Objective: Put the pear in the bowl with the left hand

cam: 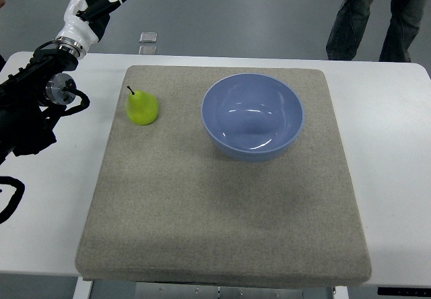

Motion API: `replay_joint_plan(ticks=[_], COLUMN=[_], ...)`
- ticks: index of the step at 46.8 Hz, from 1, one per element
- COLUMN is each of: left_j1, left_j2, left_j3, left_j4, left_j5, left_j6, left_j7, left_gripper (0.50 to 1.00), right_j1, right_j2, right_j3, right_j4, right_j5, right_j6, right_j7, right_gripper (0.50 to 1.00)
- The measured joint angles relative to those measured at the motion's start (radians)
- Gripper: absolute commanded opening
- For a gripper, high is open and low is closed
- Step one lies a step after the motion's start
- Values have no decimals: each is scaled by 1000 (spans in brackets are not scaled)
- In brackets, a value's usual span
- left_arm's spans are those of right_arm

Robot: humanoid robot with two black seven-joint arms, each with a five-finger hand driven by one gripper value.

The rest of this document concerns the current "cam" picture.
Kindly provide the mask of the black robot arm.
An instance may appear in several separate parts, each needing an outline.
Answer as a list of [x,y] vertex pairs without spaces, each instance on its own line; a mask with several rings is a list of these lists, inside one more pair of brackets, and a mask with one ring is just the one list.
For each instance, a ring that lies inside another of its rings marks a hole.
[[72,39],[48,41],[1,84],[2,162],[10,153],[38,154],[54,144],[59,119],[88,108],[90,99],[67,74],[83,55],[83,46]]

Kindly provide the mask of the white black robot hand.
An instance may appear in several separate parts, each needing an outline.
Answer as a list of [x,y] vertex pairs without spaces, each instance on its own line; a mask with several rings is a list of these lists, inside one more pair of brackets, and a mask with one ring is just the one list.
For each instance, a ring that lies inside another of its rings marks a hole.
[[70,0],[63,19],[65,25],[55,42],[76,59],[86,56],[90,47],[100,42],[110,14],[127,0]]

